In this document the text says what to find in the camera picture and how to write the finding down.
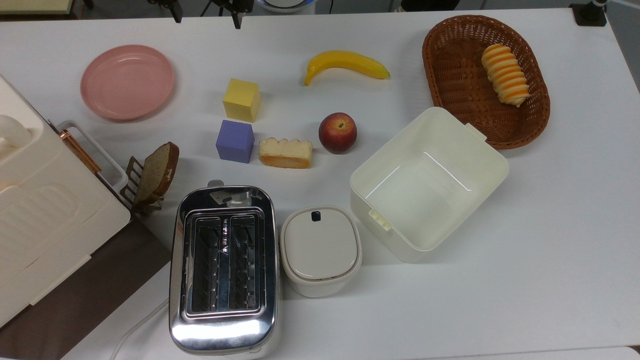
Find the bread roll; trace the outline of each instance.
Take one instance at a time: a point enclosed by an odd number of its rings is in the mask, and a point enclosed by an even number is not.
[[[260,141],[260,161],[270,167],[309,168],[311,166],[311,142],[268,138]]]
[[[511,48],[493,44],[484,50],[481,61],[501,103],[520,107],[531,96],[527,79]]]

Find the container handle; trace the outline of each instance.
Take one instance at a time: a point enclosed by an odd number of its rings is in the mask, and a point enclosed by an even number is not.
[[[31,141],[31,133],[18,120],[0,115],[0,138],[13,147],[23,147]]]
[[[369,216],[375,220],[385,231],[389,231],[391,229],[391,223],[387,221],[380,213],[378,213],[375,209],[371,209],[369,212]]]
[[[112,189],[116,191],[116,193],[119,192],[120,189],[122,189],[127,184],[127,182],[129,181],[129,178],[127,177],[127,174],[124,172],[124,169],[120,165],[118,165],[118,163],[111,156],[109,156],[109,154],[107,154],[107,152],[98,144],[98,142],[96,142],[89,134],[87,134],[84,130],[82,130],[82,128],[80,128],[74,121],[72,120],[64,121],[57,127],[62,130],[69,129],[71,127],[76,128],[93,145],[93,147],[96,150],[98,150],[98,152],[111,164],[111,166],[115,168],[115,170],[120,175],[120,179],[115,184],[113,185],[110,184],[110,185]]]
[[[485,141],[485,140],[486,140],[486,136],[485,136],[484,134],[482,134],[482,133],[480,132],[480,130],[478,130],[478,129],[474,128],[474,126],[473,126],[473,125],[471,125],[471,123],[470,123],[470,122],[467,122],[467,123],[465,124],[465,126],[467,127],[467,129],[471,130],[471,132],[472,132],[474,135],[476,135],[477,137],[479,137],[479,138],[480,138],[480,140],[482,140],[482,141]]]

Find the orange striped bread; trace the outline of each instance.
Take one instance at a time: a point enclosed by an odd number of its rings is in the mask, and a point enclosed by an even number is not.
[[[482,65],[501,103],[520,107],[531,96],[527,79],[511,48],[502,44],[487,47],[482,54]]]

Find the yellow cube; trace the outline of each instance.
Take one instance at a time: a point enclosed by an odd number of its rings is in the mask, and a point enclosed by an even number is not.
[[[255,122],[261,102],[258,84],[231,79],[222,102],[225,105],[227,117]]]

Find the container lid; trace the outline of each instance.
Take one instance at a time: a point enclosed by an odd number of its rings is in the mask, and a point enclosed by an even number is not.
[[[335,206],[293,213],[283,226],[281,242],[285,269],[308,281],[346,275],[361,256],[353,219]]]

